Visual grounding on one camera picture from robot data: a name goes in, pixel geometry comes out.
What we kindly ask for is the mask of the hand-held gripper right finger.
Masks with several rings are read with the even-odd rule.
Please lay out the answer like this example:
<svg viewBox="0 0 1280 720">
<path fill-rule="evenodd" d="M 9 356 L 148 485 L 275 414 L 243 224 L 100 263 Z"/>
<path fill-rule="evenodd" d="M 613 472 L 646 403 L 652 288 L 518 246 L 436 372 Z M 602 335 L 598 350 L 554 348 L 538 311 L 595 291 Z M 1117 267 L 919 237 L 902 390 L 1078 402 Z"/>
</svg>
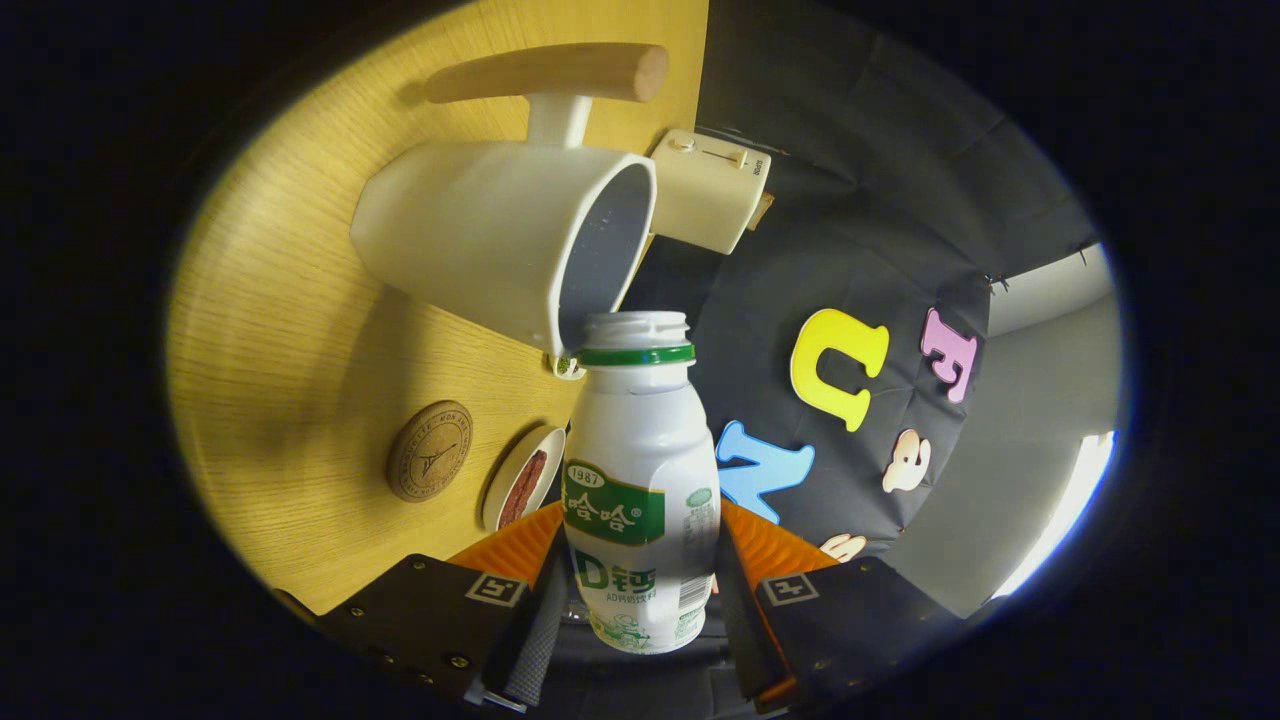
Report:
<svg viewBox="0 0 1280 720">
<path fill-rule="evenodd" d="M 727 500 L 716 578 L 739 688 L 762 712 L 832 708 L 915 667 L 965 626 L 881 559 L 838 562 Z"/>
</svg>

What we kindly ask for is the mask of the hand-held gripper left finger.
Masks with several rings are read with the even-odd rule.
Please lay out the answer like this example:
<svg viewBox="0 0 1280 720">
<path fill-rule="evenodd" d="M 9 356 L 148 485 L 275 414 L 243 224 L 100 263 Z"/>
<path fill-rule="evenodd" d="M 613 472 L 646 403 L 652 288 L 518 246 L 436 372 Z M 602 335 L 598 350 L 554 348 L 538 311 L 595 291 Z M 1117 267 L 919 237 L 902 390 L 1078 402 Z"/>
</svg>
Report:
<svg viewBox="0 0 1280 720">
<path fill-rule="evenodd" d="M 568 565 L 564 515 L 550 505 L 451 559 L 404 556 L 317 625 L 415 685 L 522 714 L 541 698 Z"/>
</svg>

